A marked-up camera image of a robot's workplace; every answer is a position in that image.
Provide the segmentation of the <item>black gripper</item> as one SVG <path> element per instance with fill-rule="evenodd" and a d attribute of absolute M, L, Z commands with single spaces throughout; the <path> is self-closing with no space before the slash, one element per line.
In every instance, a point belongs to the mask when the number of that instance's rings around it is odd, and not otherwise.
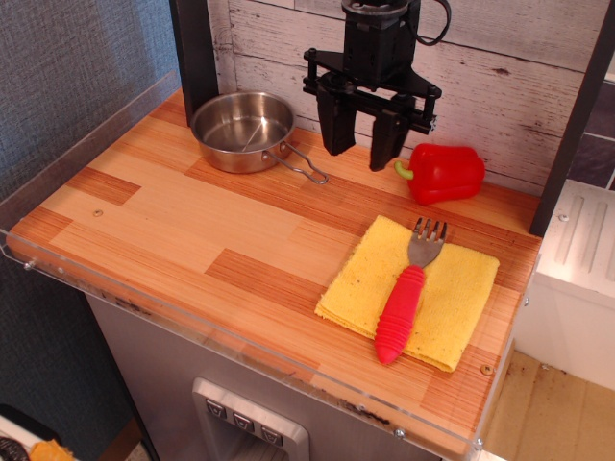
<path fill-rule="evenodd" d="M 441 89 L 412 68 L 416 46 L 441 37 L 419 35 L 418 9 L 345 9 L 341 52 L 310 48 L 304 53 L 304 91 L 317 99 L 326 150 L 337 156 L 356 144 L 359 112 L 375 118 L 370 169 L 396 158 L 408 131 L 430 133 Z"/>

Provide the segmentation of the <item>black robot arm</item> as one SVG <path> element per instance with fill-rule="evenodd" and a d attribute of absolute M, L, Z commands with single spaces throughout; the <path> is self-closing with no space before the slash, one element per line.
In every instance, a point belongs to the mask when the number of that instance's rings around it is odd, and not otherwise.
<path fill-rule="evenodd" d="M 344 48 L 310 48 L 304 53 L 304 90 L 315 96 L 323 143 L 340 155 L 356 143 L 358 113 L 374 119 L 370 168 L 382 170 L 403 147 L 409 132 L 428 134 L 442 91 L 412 68 L 418 44 L 435 45 L 418 34 L 418 1 L 344 1 Z"/>

